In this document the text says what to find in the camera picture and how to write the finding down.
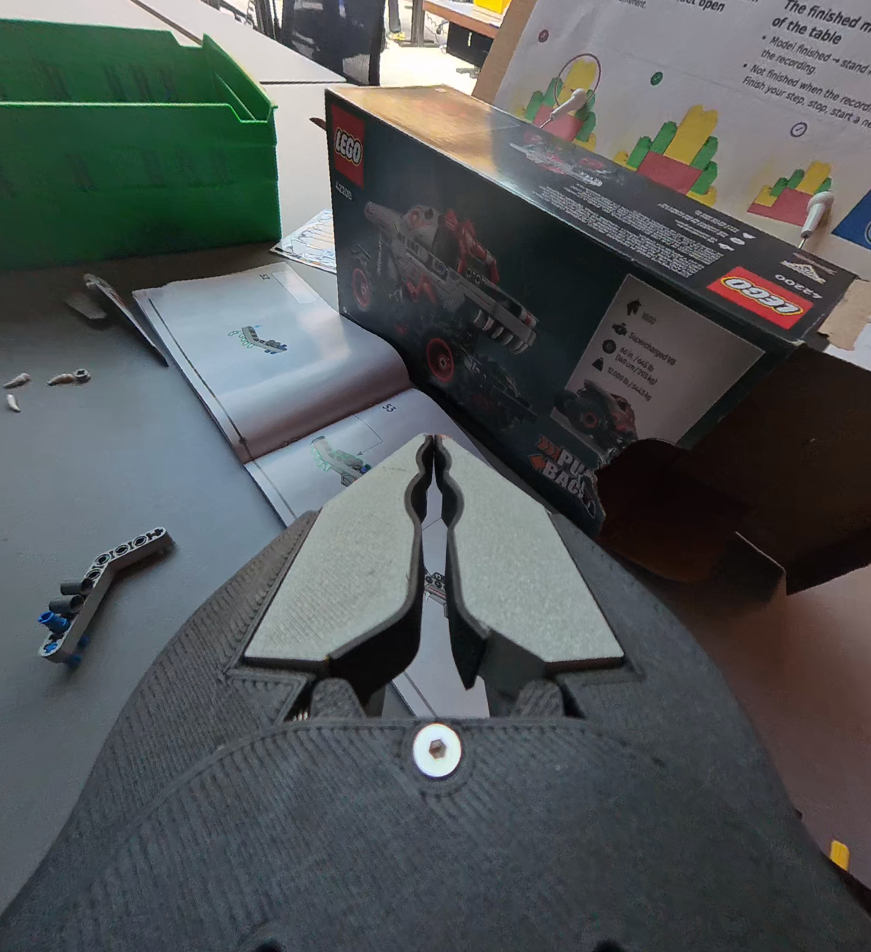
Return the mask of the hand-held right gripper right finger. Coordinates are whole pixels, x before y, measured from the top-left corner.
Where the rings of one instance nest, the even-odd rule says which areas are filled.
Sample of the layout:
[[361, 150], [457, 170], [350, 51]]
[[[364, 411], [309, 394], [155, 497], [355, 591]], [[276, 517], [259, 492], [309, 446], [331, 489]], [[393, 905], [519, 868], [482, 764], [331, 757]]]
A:
[[487, 718], [530, 681], [625, 652], [548, 509], [434, 436], [433, 713]]

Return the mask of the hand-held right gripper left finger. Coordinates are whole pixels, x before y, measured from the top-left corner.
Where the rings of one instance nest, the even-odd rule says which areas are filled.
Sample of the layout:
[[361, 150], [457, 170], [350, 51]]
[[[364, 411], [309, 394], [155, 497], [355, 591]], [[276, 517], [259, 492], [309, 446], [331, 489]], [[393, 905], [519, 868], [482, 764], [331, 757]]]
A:
[[434, 450], [432, 435], [413, 437], [308, 514], [245, 663], [343, 680], [362, 703], [405, 672], [421, 639]]

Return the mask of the lego instruction booklet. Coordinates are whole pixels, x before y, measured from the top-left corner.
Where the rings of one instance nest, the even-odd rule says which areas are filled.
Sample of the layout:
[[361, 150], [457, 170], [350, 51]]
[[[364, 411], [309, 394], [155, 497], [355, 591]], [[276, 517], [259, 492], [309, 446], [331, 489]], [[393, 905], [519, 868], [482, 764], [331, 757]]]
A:
[[482, 455], [409, 379], [394, 348], [330, 307], [284, 264], [134, 292], [170, 356], [256, 482], [281, 530], [300, 523], [421, 433]]

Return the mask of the grey angled lego beam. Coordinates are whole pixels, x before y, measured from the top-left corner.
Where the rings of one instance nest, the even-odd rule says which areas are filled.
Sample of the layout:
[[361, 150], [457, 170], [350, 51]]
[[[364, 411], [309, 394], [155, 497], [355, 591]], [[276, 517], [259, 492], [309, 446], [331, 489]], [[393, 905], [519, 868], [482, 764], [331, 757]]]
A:
[[144, 563], [165, 556], [175, 542], [164, 527], [146, 530], [96, 556], [84, 574], [63, 581], [60, 594], [37, 618], [46, 633], [37, 657], [75, 669], [91, 639], [96, 613], [115, 580]]

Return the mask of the black lego set box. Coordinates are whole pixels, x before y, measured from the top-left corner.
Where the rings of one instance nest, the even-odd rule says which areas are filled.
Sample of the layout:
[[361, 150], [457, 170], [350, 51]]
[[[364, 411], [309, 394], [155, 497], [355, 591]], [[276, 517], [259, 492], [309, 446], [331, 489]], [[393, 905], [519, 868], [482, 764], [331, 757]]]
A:
[[871, 281], [446, 87], [325, 94], [343, 313], [603, 547], [871, 564]]

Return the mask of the lego sticker sheet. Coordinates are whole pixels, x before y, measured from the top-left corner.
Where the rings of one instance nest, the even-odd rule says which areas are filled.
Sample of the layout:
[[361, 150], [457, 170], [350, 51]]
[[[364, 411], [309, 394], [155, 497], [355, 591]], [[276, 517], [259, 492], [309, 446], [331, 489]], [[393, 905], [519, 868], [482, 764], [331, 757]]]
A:
[[336, 274], [334, 219], [325, 208], [300, 228], [284, 235], [271, 252], [289, 261]]

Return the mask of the long dark grey lego panel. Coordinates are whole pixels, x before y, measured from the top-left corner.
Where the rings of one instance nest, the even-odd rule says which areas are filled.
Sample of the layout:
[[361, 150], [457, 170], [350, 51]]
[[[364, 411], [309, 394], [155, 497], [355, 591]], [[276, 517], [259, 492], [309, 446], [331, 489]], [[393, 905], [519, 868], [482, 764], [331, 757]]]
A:
[[169, 362], [167, 357], [149, 330], [149, 325], [146, 324], [143, 318], [138, 316], [137, 311], [133, 310], [132, 307], [124, 301], [119, 292], [105, 279], [93, 273], [87, 272], [83, 274], [83, 280], [86, 290], [93, 292], [93, 295], [95, 295], [103, 305], [108, 307], [109, 313], [119, 316], [127, 326], [132, 328], [137, 336], [143, 340], [146, 348], [156, 357], [158, 363], [164, 367], [168, 367]]

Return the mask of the green plastic bin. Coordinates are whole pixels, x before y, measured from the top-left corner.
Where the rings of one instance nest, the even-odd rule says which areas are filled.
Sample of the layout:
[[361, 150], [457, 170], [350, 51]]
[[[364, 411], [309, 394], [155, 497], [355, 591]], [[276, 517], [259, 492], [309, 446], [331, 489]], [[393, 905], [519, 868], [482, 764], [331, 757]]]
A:
[[0, 271], [280, 232], [275, 105], [210, 36], [0, 18]]

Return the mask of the white instruction poster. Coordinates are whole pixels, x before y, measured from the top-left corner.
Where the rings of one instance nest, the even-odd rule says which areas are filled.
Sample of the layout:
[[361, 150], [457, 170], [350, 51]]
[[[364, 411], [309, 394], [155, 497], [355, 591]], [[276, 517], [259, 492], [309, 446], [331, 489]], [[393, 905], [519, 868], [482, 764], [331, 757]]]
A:
[[493, 105], [871, 281], [871, 1], [537, 2]]

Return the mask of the brown cardboard board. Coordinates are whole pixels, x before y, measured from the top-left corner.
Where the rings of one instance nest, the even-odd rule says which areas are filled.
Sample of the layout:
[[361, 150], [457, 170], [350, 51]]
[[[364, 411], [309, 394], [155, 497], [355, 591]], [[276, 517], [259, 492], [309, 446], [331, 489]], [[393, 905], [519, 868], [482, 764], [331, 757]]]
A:
[[496, 101], [505, 72], [536, 4], [536, 1], [512, 1], [508, 6], [477, 77], [473, 90], [473, 97], [477, 100], [489, 104]]

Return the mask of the wooden top table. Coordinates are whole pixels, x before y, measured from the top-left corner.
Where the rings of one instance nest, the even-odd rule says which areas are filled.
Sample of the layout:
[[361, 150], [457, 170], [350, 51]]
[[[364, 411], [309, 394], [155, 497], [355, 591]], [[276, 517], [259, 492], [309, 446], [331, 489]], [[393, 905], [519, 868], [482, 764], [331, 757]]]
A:
[[423, 1], [422, 8], [436, 18], [489, 38], [498, 34], [505, 15], [504, 9], [494, 10], [474, 2]]

